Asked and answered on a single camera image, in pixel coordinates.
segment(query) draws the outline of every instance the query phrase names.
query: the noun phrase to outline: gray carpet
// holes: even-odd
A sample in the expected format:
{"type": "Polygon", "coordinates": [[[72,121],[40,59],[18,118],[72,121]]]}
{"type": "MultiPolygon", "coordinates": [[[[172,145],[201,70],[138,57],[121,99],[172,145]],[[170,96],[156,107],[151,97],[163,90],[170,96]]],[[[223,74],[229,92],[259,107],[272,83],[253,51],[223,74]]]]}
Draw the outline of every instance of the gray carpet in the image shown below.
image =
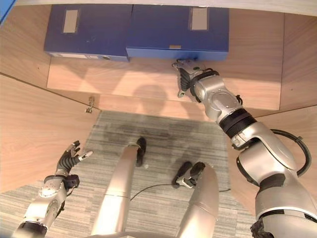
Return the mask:
{"type": "MultiPolygon", "coordinates": [[[[132,195],[153,184],[170,183],[188,160],[210,163],[216,170],[219,189],[230,188],[225,136],[215,123],[102,112],[86,143],[86,149],[94,151],[93,156],[72,170],[79,175],[80,186],[67,198],[65,211],[46,237],[80,238],[90,234],[123,147],[140,135],[146,137],[148,147],[144,165],[135,169],[132,195]]],[[[39,181],[0,195],[2,233],[11,234],[18,226],[40,186],[39,181]]],[[[174,235],[191,193],[190,189],[171,186],[146,190],[131,202],[126,230],[174,235]]],[[[214,238],[251,237],[253,222],[230,191],[220,194],[214,238]]]]}

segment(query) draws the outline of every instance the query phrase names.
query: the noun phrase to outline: wooden cabinet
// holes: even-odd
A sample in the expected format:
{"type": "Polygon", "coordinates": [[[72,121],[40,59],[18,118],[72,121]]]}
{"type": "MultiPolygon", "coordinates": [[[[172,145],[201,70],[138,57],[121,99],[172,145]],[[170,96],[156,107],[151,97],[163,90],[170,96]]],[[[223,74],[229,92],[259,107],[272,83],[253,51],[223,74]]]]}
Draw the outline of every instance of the wooden cabinet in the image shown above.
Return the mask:
{"type": "Polygon", "coordinates": [[[46,89],[49,14],[50,6],[15,7],[0,29],[1,192],[54,173],[69,144],[84,146],[100,112],[85,113],[90,94],[46,89]]]}
{"type": "MultiPolygon", "coordinates": [[[[126,0],[94,2],[127,3],[126,0]]],[[[51,6],[42,5],[48,3],[65,1],[18,0],[19,6],[0,29],[1,190],[42,179],[54,170],[68,143],[87,138],[99,112],[95,109],[91,115],[84,113],[84,104],[90,96],[95,96],[96,106],[102,110],[209,120],[202,105],[176,97],[177,73],[170,66],[172,61],[132,59],[130,63],[117,63],[49,57],[43,46],[51,6]]],[[[205,64],[220,72],[228,88],[242,96],[255,117],[265,116],[258,120],[271,128],[303,136],[315,158],[317,1],[166,3],[232,8],[229,57],[224,62],[205,64]]],[[[254,212],[257,188],[242,177],[235,164],[237,153],[228,145],[232,192],[254,212]]],[[[293,153],[296,158],[302,157],[297,149],[293,153]]],[[[316,168],[313,163],[301,178],[315,198],[316,168]]]]}
{"type": "Polygon", "coordinates": [[[1,192],[54,173],[72,142],[82,145],[99,110],[0,75],[1,192]]]}

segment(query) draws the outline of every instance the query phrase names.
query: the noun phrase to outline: blue box file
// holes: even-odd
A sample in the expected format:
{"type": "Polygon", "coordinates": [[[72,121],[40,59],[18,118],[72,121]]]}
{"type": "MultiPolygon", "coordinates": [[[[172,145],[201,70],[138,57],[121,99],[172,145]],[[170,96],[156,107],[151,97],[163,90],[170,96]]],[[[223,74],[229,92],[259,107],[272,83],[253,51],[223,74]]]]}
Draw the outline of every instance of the blue box file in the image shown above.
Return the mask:
{"type": "Polygon", "coordinates": [[[132,5],[53,5],[44,50],[56,57],[128,61],[132,5]]]}
{"type": "Polygon", "coordinates": [[[225,60],[229,45],[229,10],[205,8],[206,22],[202,28],[193,17],[204,18],[200,10],[203,9],[135,5],[127,40],[129,57],[225,60]]]}

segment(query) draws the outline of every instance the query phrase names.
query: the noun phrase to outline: metal hinge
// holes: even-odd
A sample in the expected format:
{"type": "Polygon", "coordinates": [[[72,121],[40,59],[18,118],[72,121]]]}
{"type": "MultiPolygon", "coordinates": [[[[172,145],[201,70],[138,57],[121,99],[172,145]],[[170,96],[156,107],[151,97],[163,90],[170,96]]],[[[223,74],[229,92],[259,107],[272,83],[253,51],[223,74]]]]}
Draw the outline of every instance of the metal hinge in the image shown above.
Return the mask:
{"type": "Polygon", "coordinates": [[[90,96],[89,97],[89,107],[85,110],[85,112],[92,113],[93,112],[94,103],[95,103],[95,97],[90,96]]]}

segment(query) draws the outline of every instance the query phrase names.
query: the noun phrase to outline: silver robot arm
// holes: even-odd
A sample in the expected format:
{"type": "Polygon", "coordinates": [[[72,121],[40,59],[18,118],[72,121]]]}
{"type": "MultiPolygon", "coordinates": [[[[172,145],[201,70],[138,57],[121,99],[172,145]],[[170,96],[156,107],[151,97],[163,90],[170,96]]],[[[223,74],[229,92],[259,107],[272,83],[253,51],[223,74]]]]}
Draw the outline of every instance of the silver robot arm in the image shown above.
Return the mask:
{"type": "Polygon", "coordinates": [[[47,176],[36,199],[29,205],[13,238],[43,238],[55,218],[63,210],[70,189],[79,185],[77,175],[69,175],[72,167],[92,155],[92,151],[76,155],[79,141],[72,143],[58,161],[54,175],[47,176]]]}
{"type": "Polygon", "coordinates": [[[256,121],[229,92],[219,74],[189,60],[173,64],[180,72],[182,97],[191,96],[205,106],[206,115],[216,121],[237,150],[237,166],[256,186],[255,238],[317,237],[317,205],[301,185],[292,153],[264,124],[256,121]]]}

